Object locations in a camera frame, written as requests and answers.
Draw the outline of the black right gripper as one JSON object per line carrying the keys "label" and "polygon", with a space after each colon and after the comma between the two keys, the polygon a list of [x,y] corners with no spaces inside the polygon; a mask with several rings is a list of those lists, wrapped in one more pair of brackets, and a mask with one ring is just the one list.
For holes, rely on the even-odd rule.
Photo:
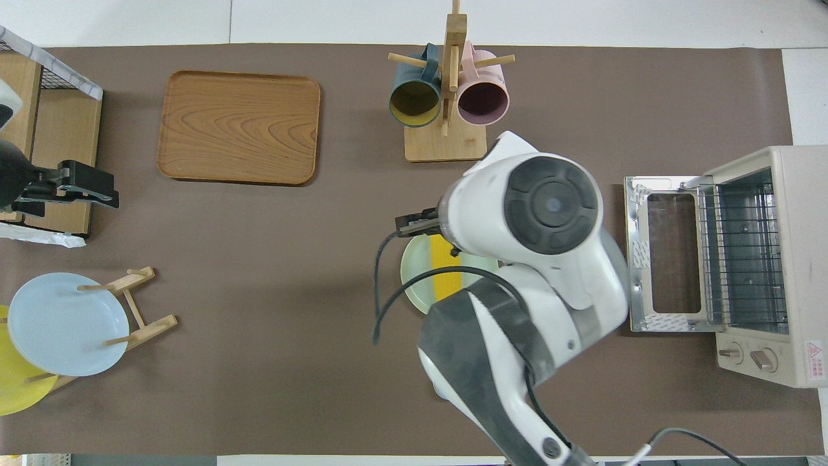
{"label": "black right gripper", "polygon": [[437,207],[397,216],[395,227],[398,237],[434,236],[442,233],[441,219]]}

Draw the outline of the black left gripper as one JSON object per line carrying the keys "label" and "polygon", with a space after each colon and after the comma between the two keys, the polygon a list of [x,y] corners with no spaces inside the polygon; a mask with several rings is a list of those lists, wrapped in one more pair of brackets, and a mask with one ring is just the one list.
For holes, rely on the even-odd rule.
{"label": "black left gripper", "polygon": [[65,160],[54,169],[42,169],[39,181],[45,183],[51,203],[90,203],[118,209],[120,194],[114,177],[85,163]]}

